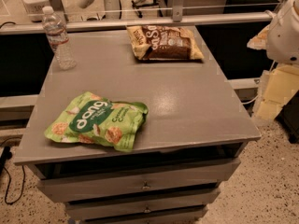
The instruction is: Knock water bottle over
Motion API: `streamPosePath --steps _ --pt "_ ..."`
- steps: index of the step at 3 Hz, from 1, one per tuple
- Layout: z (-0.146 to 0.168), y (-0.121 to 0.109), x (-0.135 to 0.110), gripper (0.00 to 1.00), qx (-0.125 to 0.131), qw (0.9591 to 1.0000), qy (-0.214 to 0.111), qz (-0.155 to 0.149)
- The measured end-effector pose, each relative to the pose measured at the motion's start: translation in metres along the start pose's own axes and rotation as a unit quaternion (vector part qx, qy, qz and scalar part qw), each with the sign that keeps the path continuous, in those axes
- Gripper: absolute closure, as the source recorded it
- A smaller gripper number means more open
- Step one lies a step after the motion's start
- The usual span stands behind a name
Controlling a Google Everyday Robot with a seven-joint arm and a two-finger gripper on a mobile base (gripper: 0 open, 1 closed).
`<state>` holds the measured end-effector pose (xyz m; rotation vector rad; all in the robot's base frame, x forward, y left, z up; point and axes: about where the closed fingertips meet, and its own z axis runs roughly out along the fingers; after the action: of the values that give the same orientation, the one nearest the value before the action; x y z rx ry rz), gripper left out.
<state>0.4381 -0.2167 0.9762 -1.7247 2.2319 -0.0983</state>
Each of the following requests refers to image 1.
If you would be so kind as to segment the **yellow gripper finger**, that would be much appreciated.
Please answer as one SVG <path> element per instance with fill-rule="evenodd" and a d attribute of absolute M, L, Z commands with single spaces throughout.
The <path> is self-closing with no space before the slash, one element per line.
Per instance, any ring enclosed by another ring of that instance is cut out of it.
<path fill-rule="evenodd" d="M 257 119 L 273 120 L 282 107 L 299 91 L 299 66 L 280 63 L 272 71 L 263 71 L 258 98 L 253 107 Z"/>

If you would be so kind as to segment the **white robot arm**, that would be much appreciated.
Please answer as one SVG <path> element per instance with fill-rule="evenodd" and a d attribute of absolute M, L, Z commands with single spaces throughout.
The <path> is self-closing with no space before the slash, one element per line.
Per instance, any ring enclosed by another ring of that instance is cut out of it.
<path fill-rule="evenodd" d="M 278 66 L 261 76 L 261 101 L 254 108 L 256 117 L 273 120 L 299 90 L 299 0 L 288 0 L 272 20 L 247 44 L 265 49 Z"/>

